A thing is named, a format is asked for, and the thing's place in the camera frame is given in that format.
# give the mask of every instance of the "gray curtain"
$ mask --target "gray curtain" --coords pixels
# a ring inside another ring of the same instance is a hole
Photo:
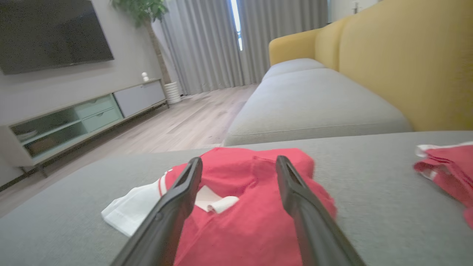
[[[243,86],[228,0],[168,0],[163,26],[185,94]]]
[[[261,82],[269,69],[268,44],[289,34],[324,27],[327,0],[237,0],[242,26],[245,83]]]
[[[163,28],[185,94],[259,83],[271,40],[327,23],[327,0],[237,3],[242,51],[230,0],[167,0]]]

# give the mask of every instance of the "tv screen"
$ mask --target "tv screen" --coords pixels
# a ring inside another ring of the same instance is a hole
[[[0,69],[19,74],[113,60],[88,0],[0,0]]]

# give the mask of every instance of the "drawer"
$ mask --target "drawer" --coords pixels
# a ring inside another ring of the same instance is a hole
[[[74,107],[74,110],[76,111],[79,118],[82,119],[110,109],[112,107],[114,107],[113,99],[109,95],[107,95],[105,97],[91,100],[81,105],[78,105]]]
[[[92,132],[120,119],[116,109],[110,109],[82,121],[87,132]]]

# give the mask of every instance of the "white wall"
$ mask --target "white wall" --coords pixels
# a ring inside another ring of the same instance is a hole
[[[341,18],[353,15],[354,0],[330,0],[330,19],[331,22]],[[360,10],[367,9],[370,6],[380,2],[381,0],[356,0],[359,3]]]
[[[161,78],[158,59],[144,28],[136,29],[109,0],[92,0],[114,60],[19,75],[0,73],[0,124],[142,82],[141,73]],[[21,174],[0,159],[0,186]]]

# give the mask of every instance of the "tv stand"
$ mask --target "tv stand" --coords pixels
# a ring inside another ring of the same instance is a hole
[[[162,80],[149,80],[0,126],[0,152],[12,166],[36,167],[147,110],[167,105]]]

